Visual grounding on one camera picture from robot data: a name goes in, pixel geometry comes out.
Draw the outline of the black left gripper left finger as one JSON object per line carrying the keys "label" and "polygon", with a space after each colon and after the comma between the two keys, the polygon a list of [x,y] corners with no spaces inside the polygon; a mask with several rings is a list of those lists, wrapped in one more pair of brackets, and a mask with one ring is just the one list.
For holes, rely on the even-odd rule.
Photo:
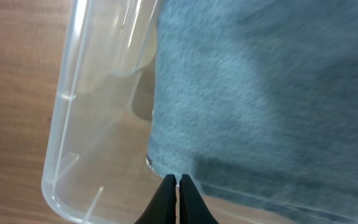
{"label": "black left gripper left finger", "polygon": [[176,224],[176,185],[175,176],[166,175],[135,224]]}

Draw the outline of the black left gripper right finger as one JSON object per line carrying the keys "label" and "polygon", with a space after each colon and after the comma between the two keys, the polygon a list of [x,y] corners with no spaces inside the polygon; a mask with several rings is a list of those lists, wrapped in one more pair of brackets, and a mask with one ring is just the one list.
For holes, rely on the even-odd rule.
{"label": "black left gripper right finger", "polygon": [[218,224],[188,174],[183,174],[179,186],[180,224]]}

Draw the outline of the blue garment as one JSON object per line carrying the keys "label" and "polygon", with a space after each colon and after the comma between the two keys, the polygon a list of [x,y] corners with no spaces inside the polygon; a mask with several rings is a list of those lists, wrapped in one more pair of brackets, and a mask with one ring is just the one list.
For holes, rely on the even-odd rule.
{"label": "blue garment", "polygon": [[298,223],[358,223],[358,0],[172,0],[147,157]]}

